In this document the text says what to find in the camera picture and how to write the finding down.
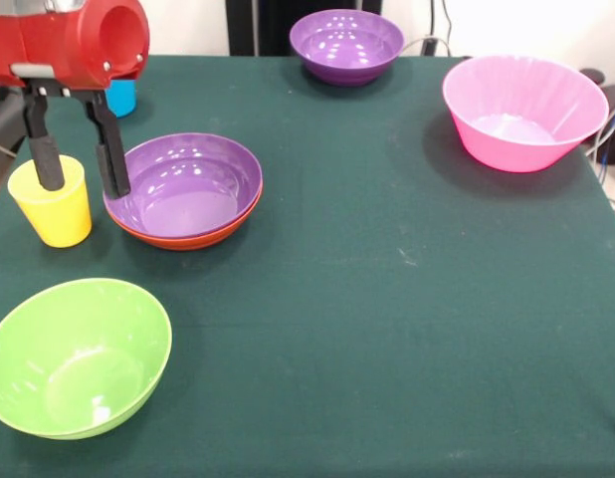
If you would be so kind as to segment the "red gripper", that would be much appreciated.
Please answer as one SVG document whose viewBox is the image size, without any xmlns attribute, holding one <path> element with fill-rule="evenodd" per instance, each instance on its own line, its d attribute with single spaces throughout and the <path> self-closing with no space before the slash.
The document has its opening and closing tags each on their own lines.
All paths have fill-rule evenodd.
<svg viewBox="0 0 615 478">
<path fill-rule="evenodd" d="M 140 2 L 0 1 L 0 85 L 23 87 L 53 79 L 72 90 L 104 90 L 117 79 L 135 80 L 149 50 L 149 26 Z M 40 185 L 64 187 L 55 139 L 49 135 L 47 99 L 36 89 L 23 93 L 24 123 Z M 108 198 L 130 192 L 124 149 L 115 114 L 104 92 L 85 92 L 88 119 L 96 127 L 96 157 Z"/>
</svg>

